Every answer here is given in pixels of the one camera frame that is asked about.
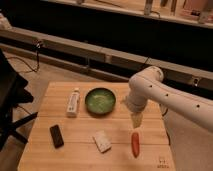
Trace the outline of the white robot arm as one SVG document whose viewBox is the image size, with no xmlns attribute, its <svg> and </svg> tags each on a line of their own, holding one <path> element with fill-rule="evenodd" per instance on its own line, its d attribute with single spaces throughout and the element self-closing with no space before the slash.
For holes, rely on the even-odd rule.
<svg viewBox="0 0 213 171">
<path fill-rule="evenodd" d="M 134 74 L 128 82 L 128 109 L 134 114 L 141 113 L 147 101 L 153 100 L 213 132 L 213 100 L 167 86 L 163 79 L 163 71 L 156 66 Z"/>
</svg>

